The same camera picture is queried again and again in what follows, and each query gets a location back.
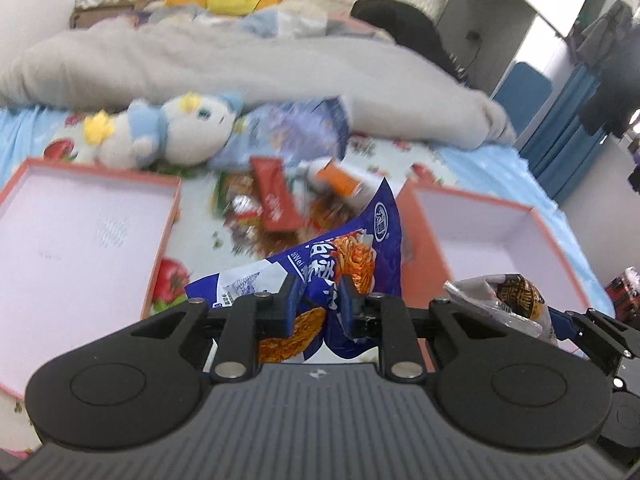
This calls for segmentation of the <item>blue noodle snack bag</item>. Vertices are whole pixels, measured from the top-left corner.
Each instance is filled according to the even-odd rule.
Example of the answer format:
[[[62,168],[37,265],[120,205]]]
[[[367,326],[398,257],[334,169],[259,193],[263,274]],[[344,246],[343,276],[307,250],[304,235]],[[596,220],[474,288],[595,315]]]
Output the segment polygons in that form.
[[[392,188],[382,181],[366,208],[342,226],[280,254],[186,285],[186,296],[205,299],[213,308],[230,307],[239,296],[277,292],[288,274],[303,283],[296,313],[326,310],[326,320],[310,345],[294,354],[310,359],[323,347],[341,359],[355,359],[374,347],[363,338],[344,334],[337,286],[344,274],[352,277],[361,295],[401,294],[399,211]]]

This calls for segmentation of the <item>grey dark snack packet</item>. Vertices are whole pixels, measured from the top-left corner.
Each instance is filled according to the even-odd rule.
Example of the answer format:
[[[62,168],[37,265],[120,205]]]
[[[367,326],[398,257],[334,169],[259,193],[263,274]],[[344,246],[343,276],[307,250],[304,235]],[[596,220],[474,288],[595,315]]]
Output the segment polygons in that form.
[[[546,300],[522,274],[494,274],[446,281],[444,289],[473,312],[483,311],[494,321],[556,346]]]

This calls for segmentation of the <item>red sachet packet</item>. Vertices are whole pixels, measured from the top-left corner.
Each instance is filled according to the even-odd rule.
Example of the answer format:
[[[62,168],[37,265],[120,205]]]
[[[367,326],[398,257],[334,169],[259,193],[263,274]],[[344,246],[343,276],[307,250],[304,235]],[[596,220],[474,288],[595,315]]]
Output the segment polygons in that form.
[[[252,156],[250,166],[262,203],[262,226],[267,232],[292,233],[303,225],[288,190],[280,159]]]

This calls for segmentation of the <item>orange snack packet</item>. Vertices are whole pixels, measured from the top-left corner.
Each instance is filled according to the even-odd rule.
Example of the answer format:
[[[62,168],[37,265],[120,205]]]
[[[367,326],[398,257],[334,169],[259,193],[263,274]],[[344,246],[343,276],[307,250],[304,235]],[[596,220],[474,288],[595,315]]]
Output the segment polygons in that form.
[[[319,169],[316,176],[341,198],[352,198],[362,190],[362,181],[352,176],[333,159]]]

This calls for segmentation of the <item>pink deep box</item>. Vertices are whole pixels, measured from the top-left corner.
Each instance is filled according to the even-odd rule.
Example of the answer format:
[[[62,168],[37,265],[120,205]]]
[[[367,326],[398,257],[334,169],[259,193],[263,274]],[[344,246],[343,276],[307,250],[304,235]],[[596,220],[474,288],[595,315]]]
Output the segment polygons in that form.
[[[396,204],[407,306],[459,299],[487,321],[538,339],[557,335],[540,318],[526,320],[498,303],[495,284],[521,275],[548,307],[577,313],[589,309],[576,273],[534,208],[416,181],[405,183]]]

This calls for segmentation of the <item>green label snack pack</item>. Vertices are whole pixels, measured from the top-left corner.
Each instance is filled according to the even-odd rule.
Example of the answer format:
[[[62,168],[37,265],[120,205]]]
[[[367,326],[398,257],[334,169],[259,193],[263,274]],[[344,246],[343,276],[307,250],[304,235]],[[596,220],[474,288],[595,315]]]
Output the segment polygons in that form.
[[[213,205],[220,216],[255,219],[262,214],[254,178],[247,172],[222,172],[216,184]]]

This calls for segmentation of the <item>white bottle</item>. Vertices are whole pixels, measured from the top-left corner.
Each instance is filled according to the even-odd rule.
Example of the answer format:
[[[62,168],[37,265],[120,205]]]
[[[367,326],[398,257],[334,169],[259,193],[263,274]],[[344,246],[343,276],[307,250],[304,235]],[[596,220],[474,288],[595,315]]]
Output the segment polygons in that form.
[[[316,176],[317,171],[321,169],[323,166],[326,166],[326,164],[331,159],[333,159],[334,162],[337,162],[343,169],[348,171],[352,176],[362,181],[362,190],[358,195],[352,198],[341,198],[331,190],[329,185],[318,180]],[[364,177],[358,176],[355,170],[350,169],[349,166],[344,164],[344,162],[338,162],[334,158],[321,157],[315,160],[311,160],[310,162],[302,162],[300,164],[300,168],[303,169],[304,176],[306,177],[308,184],[315,191],[319,193],[331,193],[335,195],[337,198],[339,198],[347,206],[352,207],[353,210],[361,209],[367,206],[367,204],[370,203],[370,200],[372,200],[372,197],[376,192],[376,188],[370,185],[370,183],[368,183]]]

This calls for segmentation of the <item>lavender nut snack bag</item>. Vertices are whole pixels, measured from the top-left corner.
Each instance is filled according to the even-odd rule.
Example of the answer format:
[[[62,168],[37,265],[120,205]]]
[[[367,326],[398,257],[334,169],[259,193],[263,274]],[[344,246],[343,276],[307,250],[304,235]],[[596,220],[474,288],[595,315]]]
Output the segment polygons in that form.
[[[342,96],[266,103],[234,122],[229,140],[207,167],[245,171],[253,157],[277,158],[285,167],[322,157],[342,159],[351,131],[349,102]]]

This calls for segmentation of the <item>white blue plush toy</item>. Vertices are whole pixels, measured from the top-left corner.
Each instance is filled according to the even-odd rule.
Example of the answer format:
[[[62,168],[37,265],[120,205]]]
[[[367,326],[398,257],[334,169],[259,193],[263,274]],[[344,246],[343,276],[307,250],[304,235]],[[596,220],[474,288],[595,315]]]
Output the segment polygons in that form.
[[[106,168],[143,169],[159,160],[198,166],[226,145],[242,107],[234,93],[188,92],[160,106],[134,100],[119,114],[101,110],[86,117],[84,139]]]

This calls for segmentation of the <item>pink box lid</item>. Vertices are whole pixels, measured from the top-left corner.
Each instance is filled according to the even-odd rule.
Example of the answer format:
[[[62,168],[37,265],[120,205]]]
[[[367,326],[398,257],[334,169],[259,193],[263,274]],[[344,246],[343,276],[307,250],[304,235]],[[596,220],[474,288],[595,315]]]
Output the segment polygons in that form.
[[[176,177],[24,160],[1,191],[1,388],[149,313]]]

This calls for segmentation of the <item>blue curtain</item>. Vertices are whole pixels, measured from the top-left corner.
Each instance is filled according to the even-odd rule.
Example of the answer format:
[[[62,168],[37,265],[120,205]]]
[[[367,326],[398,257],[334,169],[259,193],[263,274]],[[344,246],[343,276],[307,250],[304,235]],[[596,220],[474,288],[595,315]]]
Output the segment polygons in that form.
[[[578,110],[598,87],[597,77],[584,64],[577,65],[520,149],[529,172],[555,203],[562,204],[570,197],[602,152],[603,130],[590,136],[578,116]]]

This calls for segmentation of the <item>grey duvet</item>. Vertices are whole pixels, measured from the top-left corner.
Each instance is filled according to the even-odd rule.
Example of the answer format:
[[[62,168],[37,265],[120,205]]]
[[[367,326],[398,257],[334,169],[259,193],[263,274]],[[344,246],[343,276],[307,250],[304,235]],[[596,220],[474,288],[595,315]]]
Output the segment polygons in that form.
[[[186,92],[265,102],[344,96],[355,130],[462,150],[510,145],[506,111],[426,58],[389,42],[345,36],[260,38],[231,26],[124,20],[38,42],[1,71],[5,107],[121,110]]]

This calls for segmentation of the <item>blue chair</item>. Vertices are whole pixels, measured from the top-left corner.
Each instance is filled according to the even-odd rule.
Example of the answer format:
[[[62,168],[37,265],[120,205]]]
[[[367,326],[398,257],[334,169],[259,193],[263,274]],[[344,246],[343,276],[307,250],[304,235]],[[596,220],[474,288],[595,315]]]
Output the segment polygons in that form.
[[[515,63],[492,98],[510,118],[517,136],[532,122],[551,96],[551,81],[525,62]]]

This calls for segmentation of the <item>black clothing pile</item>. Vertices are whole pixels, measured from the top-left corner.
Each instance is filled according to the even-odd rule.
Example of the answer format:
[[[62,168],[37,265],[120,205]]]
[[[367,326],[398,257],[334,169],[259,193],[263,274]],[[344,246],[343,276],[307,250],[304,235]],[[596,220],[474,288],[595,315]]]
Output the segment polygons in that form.
[[[399,0],[357,0],[350,15],[385,30],[396,44],[422,55],[460,80],[458,66],[445,50],[434,22],[411,4]]]

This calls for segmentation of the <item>hanging dark clothes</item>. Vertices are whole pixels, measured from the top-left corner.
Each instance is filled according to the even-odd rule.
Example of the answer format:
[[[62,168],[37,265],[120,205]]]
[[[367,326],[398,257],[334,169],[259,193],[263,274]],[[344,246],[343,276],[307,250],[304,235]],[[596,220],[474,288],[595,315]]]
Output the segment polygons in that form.
[[[639,24],[631,6],[616,0],[583,32],[578,58],[597,78],[596,92],[578,112],[585,132],[620,138],[639,108]]]

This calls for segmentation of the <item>grey wardrobe cabinet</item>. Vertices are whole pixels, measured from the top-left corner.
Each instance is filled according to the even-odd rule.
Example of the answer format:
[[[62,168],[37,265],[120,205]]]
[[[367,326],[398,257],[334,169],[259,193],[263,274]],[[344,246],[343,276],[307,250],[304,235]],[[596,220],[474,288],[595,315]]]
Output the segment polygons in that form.
[[[473,88],[494,93],[536,24],[565,38],[585,0],[448,0],[437,27]]]

